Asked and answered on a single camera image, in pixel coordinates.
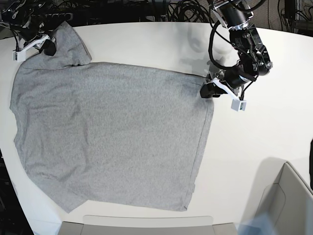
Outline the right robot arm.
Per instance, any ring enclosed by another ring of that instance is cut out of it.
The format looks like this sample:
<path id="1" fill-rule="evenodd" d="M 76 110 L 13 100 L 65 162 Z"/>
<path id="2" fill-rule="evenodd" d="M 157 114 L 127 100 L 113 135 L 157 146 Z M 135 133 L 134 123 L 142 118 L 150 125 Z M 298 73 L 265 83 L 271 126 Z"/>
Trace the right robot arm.
<path id="1" fill-rule="evenodd" d="M 49 5 L 49 0 L 9 0 L 0 11 L 0 23 L 10 29 L 15 39 L 14 61 L 25 61 L 32 47 L 47 56 L 55 55 L 55 38 L 44 29 L 46 16 L 42 13 Z"/>

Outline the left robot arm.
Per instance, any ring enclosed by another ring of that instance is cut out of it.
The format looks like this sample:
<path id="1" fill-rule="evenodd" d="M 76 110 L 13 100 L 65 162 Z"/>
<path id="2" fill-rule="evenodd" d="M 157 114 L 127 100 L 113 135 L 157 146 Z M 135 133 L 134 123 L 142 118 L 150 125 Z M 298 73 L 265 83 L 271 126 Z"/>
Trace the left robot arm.
<path id="1" fill-rule="evenodd" d="M 222 94 L 234 95 L 240 101 L 249 86 L 259 76 L 269 73 L 273 64 L 268 51 L 259 36 L 256 26 L 250 22 L 253 12 L 264 4 L 259 1 L 250 7 L 245 0 L 210 0 L 209 11 L 217 17 L 211 25 L 208 54 L 210 62 L 218 68 L 215 75 L 208 75 L 200 89 L 201 98 L 220 97 Z M 233 66 L 224 66 L 213 56 L 214 36 L 218 26 L 229 32 L 226 40 L 238 53 L 239 60 Z"/>

